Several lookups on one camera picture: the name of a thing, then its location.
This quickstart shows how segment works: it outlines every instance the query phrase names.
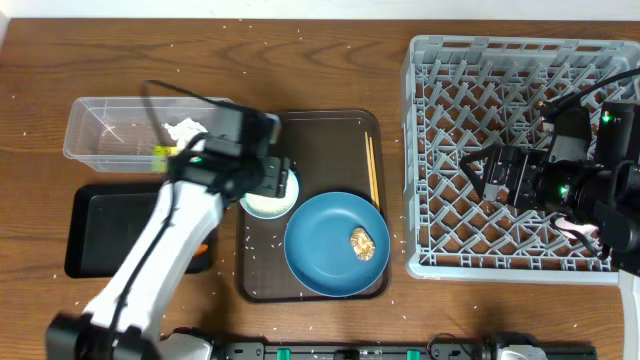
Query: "green led light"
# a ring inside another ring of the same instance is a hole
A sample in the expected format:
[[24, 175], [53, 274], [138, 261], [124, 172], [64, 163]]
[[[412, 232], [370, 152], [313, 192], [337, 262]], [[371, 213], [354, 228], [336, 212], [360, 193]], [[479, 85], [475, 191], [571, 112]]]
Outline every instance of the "green led light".
[[602, 115], [602, 122], [603, 123], [608, 123], [610, 120], [612, 119], [611, 115], [609, 115], [608, 111], [605, 111], [604, 114]]

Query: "orange object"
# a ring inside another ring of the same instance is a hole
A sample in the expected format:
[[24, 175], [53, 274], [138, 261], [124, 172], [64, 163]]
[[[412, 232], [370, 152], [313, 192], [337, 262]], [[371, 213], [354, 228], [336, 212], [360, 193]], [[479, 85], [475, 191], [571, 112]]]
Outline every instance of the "orange object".
[[196, 250], [195, 254], [193, 254], [193, 257], [200, 256], [200, 255], [206, 253], [207, 249], [209, 249], [209, 245], [200, 244], [200, 246], [198, 246], [198, 249]]

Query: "wooden chopsticks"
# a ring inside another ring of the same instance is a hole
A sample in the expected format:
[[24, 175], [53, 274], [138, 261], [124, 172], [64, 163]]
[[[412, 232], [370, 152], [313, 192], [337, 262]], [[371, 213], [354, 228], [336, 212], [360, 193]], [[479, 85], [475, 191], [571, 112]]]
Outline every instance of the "wooden chopsticks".
[[373, 152], [373, 138], [364, 132], [364, 143], [367, 150], [367, 166], [369, 171], [369, 191], [371, 192], [371, 201], [376, 210], [380, 211], [380, 198], [378, 196], [378, 178], [376, 172], [376, 157]]

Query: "dish rack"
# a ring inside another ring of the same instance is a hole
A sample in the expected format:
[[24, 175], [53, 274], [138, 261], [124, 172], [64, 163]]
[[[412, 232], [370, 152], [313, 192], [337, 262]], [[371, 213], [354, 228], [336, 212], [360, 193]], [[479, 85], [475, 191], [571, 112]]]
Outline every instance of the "dish rack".
[[[544, 149], [534, 105], [640, 64], [628, 41], [417, 36], [402, 66], [406, 269], [416, 278], [617, 284], [600, 261], [549, 227], [552, 214], [483, 201], [459, 170], [493, 143]], [[639, 99], [625, 79], [583, 98], [597, 133], [604, 100]], [[590, 153], [595, 147], [595, 137]], [[482, 163], [477, 168], [481, 173]], [[597, 234], [588, 239], [597, 246]]]

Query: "wooden table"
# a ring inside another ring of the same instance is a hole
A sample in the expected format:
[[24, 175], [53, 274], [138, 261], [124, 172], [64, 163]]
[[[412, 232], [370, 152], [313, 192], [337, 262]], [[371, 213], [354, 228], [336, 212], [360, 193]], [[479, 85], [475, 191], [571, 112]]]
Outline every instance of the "wooden table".
[[[419, 34], [638, 41], [640, 24], [11, 21], [0, 54], [1, 357], [42, 358], [53, 316], [80, 313], [108, 281], [64, 274], [75, 191], [98, 180], [144, 177], [97, 173], [63, 156], [76, 98], [135, 96], [143, 79], [163, 79], [265, 111], [367, 109], [381, 125], [388, 218], [401, 238], [403, 155], [402, 141], [395, 142], [402, 139], [400, 64], [409, 40]], [[393, 241], [391, 285], [376, 300], [251, 305], [234, 289], [235, 226], [235, 211], [229, 211], [216, 264], [182, 280], [163, 331], [201, 326], [227, 338], [264, 334], [273, 342], [422, 344], [439, 332], [477, 338], [518, 331], [547, 342], [591, 343], [600, 358], [621, 358], [616, 287], [416, 280], [403, 268], [399, 241]]]

